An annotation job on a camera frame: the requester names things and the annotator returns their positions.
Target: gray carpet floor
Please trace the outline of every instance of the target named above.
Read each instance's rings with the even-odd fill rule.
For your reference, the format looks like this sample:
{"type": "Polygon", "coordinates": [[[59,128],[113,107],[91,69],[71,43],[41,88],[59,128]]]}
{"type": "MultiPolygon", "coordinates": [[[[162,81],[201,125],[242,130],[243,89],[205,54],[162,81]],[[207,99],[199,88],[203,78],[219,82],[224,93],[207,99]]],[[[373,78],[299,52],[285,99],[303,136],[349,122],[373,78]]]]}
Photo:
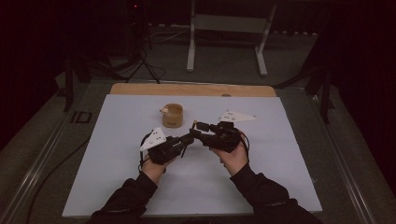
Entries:
{"type": "MultiPolygon", "coordinates": [[[[184,28],[161,28],[163,32],[182,32],[184,28]]],[[[217,40],[212,33],[201,33],[197,39],[194,71],[187,72],[189,36],[183,33],[169,40],[173,34],[157,34],[152,37],[153,49],[146,50],[147,62],[155,67],[162,83],[192,82],[237,85],[274,85],[296,75],[309,50],[315,43],[315,36],[296,35],[288,37],[271,34],[264,49],[268,77],[260,77],[254,54],[257,36],[234,35],[217,40]]],[[[114,64],[123,59],[112,58],[114,64]]],[[[137,64],[120,72],[128,77],[137,64]]],[[[22,128],[0,153],[0,214],[12,217],[5,223],[25,223],[29,211],[30,223],[84,223],[86,218],[62,217],[68,193],[73,185],[85,146],[58,167],[64,158],[77,149],[92,133],[102,103],[112,84],[117,81],[92,71],[89,84],[75,81],[76,100],[70,112],[65,113],[64,98],[53,96],[40,111],[22,128]],[[70,123],[74,111],[92,113],[89,123],[70,123]],[[35,164],[37,157],[45,149],[52,148],[48,160],[42,164],[40,172],[33,175],[32,189],[17,197],[23,180],[32,180],[26,174],[35,164]]],[[[60,75],[60,86],[64,84],[60,75]]],[[[379,172],[364,139],[347,113],[337,89],[332,87],[332,109],[329,110],[330,124],[322,122],[318,115],[318,104],[312,96],[306,96],[302,87],[307,80],[295,83],[284,90],[276,90],[287,111],[291,127],[301,148],[309,173],[323,207],[323,212],[315,213],[324,223],[396,223],[396,201],[384,177],[379,172]],[[347,164],[354,184],[351,185],[342,174],[341,160],[347,164]],[[350,186],[358,186],[359,195],[366,202],[373,220],[364,220],[361,209],[351,200],[350,186]]],[[[130,82],[153,82],[144,66],[130,79],[130,82]]],[[[143,223],[183,223],[186,218],[144,218],[143,223]]],[[[249,217],[223,217],[225,223],[251,223],[249,217]]]]}

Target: person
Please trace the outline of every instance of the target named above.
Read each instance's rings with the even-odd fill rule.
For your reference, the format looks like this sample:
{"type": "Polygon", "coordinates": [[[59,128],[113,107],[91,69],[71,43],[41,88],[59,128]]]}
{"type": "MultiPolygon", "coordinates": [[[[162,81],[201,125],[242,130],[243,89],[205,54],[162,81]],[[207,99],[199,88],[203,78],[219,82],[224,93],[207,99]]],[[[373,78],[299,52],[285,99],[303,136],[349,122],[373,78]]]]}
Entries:
{"type": "MultiPolygon", "coordinates": [[[[283,186],[251,170],[242,143],[231,153],[215,148],[210,150],[219,156],[231,181],[253,207],[255,223],[321,223],[295,199],[291,199],[283,186]]],[[[160,184],[164,169],[175,160],[159,165],[151,162],[149,155],[145,159],[137,179],[127,179],[105,206],[92,214],[87,224],[139,223],[139,218],[146,211],[146,204],[160,184]]]]}

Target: black long-sleeve shirt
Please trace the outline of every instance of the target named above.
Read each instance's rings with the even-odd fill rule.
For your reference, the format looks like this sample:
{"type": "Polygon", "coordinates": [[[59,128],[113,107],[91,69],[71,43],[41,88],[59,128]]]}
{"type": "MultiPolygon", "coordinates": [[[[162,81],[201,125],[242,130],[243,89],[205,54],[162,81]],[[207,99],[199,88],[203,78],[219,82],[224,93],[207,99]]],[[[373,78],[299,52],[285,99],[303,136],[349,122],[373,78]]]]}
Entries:
{"type": "MultiPolygon", "coordinates": [[[[288,191],[263,174],[256,175],[247,164],[231,177],[237,189],[253,207],[256,223],[321,223],[304,210],[288,191]]],[[[157,185],[144,173],[136,180],[127,179],[109,198],[106,205],[92,214],[87,224],[138,223],[157,185]]]]}

